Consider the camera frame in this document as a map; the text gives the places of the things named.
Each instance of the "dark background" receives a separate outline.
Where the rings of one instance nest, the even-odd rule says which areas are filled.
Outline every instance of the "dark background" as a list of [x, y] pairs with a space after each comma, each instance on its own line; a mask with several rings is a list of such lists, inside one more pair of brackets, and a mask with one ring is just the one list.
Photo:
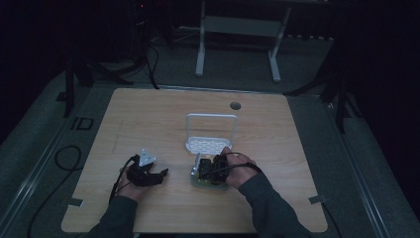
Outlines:
[[[1, 142], [49, 81], [64, 70], [69, 45], [80, 44], [98, 60], [118, 59], [118, 49], [124, 48], [124, 36], [129, 35], [129, 28], [115, 26], [116, 23], [124, 25], [124, 21], [118, 22], [121, 20], [118, 16], [124, 15], [124, 7], [117, 11], [122, 15], [106, 14], [113, 3], [1, 1]], [[171, 3], [174, 27], [199, 25], [199, 1], [172, 0]], [[232, 1], [220, 8], [217, 1], [214, 3], [209, 4], [209, 9], [222, 14], [232, 13], [240, 4]], [[278, 4], [277, 1], [264, 3]], [[364, 1], [356, 8], [350, 7], [350, 3], [291, 3], [294, 8], [286, 34], [304, 39], [310, 36], [336, 39], [340, 57], [346, 59], [351, 70], [349, 89], [419, 217], [420, 189], [416, 184], [420, 181], [419, 1]], [[255, 17], [279, 17], [272, 8], [268, 12], [264, 6], [249, 9], [237, 14], [253, 11]], [[123, 30], [115, 34], [116, 29]]]

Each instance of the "gray floor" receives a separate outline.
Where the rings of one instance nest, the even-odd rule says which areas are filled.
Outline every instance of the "gray floor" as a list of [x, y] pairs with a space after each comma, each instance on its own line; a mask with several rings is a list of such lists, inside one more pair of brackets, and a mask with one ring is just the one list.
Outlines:
[[[282, 81], [274, 83], [265, 40], [250, 45], [247, 39], [230, 38], [226, 45], [221, 44], [220, 36], [209, 36], [204, 76], [198, 78], [194, 75], [197, 35], [180, 31], [177, 37], [183, 39], [176, 42], [174, 51], [161, 39], [154, 40], [159, 54], [155, 77], [162, 88], [282, 93], [312, 80], [331, 47], [331, 42], [321, 40], [284, 39], [277, 57]], [[151, 62], [156, 58], [156, 54], [150, 51]], [[134, 87], [151, 87], [144, 70], [125, 75], [125, 78], [134, 81]], [[99, 77], [92, 88], [77, 86], [76, 107], [66, 119], [62, 118], [63, 103], [55, 101], [58, 93], [64, 90], [63, 75], [46, 87], [0, 148], [0, 209], [2, 215], [8, 215], [2, 218], [1, 227], [7, 230], [1, 234], [26, 237], [37, 208], [68, 175], [53, 162], [54, 153], [65, 146], [75, 145], [81, 150], [80, 164], [83, 165], [112, 92], [120, 86]], [[420, 234], [419, 222], [404, 199], [367, 123], [363, 118], [347, 118], [347, 133], [340, 134], [333, 123], [334, 108], [321, 103], [317, 97], [321, 90], [322, 87], [318, 87], [305, 95], [288, 97], [288, 100], [318, 192], [327, 197], [325, 204], [343, 237], [416, 237]], [[92, 129], [71, 130], [75, 117], [93, 119]], [[68, 149], [58, 156], [70, 168], [77, 153]], [[25, 179], [34, 166], [40, 164], [39, 161], [45, 161], [45, 172], [38, 175], [39, 182], [27, 183]], [[60, 222], [79, 175], [80, 172], [73, 173], [46, 203], [33, 224], [33, 237], [77, 236], [62, 232]], [[32, 192], [31, 199], [22, 204], [12, 203], [16, 197], [23, 197], [19, 191], [26, 190]], [[370, 208], [380, 217], [371, 216]], [[328, 230], [316, 234], [316, 237], [338, 237], [328, 215], [327, 220]], [[383, 230], [376, 229], [378, 223], [384, 224], [384, 234], [380, 233]]]

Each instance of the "hand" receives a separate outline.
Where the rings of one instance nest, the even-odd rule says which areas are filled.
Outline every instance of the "hand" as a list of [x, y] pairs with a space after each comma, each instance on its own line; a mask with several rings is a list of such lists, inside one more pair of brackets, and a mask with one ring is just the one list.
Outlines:
[[[229, 166], [246, 163], [252, 163], [256, 165], [255, 161], [251, 160], [245, 155], [239, 154], [238, 156], [235, 156], [234, 154], [229, 153], [232, 153], [229, 147], [225, 147], [221, 153], [221, 155], [226, 155]], [[226, 183], [229, 186], [238, 189], [242, 184], [244, 184], [244, 182], [255, 176], [257, 173], [257, 171], [249, 167], [233, 168], [229, 171], [229, 176], [226, 178]]]
[[132, 200], [139, 202], [143, 195], [149, 190], [149, 186], [135, 186], [132, 184], [129, 179], [127, 178], [127, 170], [126, 168], [121, 176], [120, 181], [118, 182], [118, 192], [117, 195], [126, 196], [131, 198]]

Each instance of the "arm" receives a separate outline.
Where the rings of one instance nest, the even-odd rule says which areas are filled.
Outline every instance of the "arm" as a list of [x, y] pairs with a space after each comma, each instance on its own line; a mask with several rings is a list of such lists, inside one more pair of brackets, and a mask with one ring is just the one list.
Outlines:
[[[221, 153], [227, 155], [229, 165], [256, 165], [245, 155], [229, 153], [229, 148]], [[264, 174], [247, 167], [233, 168], [226, 183], [238, 189], [253, 208], [253, 223], [260, 237], [311, 237], [310, 232], [297, 220], [293, 208], [272, 188]]]
[[121, 189], [112, 199], [99, 224], [94, 226], [83, 238], [132, 238], [138, 202], [148, 187], [129, 183], [127, 170], [124, 171], [118, 187]]

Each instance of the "dark sleeve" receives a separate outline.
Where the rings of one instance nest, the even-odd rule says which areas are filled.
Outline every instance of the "dark sleeve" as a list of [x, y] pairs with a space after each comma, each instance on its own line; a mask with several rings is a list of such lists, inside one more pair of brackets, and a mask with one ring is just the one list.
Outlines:
[[264, 174], [250, 178], [239, 192], [253, 208], [253, 223], [260, 237], [312, 237]]
[[134, 220], [137, 202], [116, 195], [102, 216], [99, 224], [94, 226], [83, 238], [133, 238]]

